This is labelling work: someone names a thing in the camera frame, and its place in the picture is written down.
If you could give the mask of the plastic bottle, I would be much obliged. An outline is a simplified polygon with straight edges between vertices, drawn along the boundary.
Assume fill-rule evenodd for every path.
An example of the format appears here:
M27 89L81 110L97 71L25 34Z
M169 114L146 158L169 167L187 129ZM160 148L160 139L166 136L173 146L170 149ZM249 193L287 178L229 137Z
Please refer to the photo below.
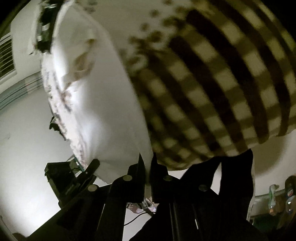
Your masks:
M279 185L272 184L269 187L269 201L268 201L268 209L269 214L272 216L276 216L279 210L279 201L277 200L276 191L278 190Z

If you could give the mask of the grey-green curtain left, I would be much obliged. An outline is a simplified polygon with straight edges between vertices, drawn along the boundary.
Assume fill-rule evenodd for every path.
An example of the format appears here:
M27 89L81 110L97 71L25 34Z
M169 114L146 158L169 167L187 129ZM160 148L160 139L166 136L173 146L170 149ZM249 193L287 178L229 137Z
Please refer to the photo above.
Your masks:
M0 111L3 113L16 101L43 88L41 72L34 73L1 93Z

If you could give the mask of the black garment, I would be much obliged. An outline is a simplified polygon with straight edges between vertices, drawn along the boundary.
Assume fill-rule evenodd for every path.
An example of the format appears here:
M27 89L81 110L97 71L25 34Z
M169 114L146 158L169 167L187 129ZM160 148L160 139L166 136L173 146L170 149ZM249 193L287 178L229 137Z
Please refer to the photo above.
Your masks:
M200 240L241 240L254 193L251 149L192 165L181 182L191 194Z

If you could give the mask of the white cloth garment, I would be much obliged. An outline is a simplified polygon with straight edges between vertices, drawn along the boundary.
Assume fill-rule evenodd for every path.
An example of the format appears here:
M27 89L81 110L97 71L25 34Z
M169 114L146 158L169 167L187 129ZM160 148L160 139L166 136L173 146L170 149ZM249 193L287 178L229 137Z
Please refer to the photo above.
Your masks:
M29 44L41 56L44 90L57 125L83 168L111 183L152 147L142 108L112 40L76 1L40 1Z

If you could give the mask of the floral bed sheet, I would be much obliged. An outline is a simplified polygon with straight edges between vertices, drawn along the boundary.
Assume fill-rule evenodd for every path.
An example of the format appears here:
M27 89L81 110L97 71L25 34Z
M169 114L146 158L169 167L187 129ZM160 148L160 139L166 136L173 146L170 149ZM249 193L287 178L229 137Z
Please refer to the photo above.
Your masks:
M295 1L80 5L110 33L169 170L295 130Z

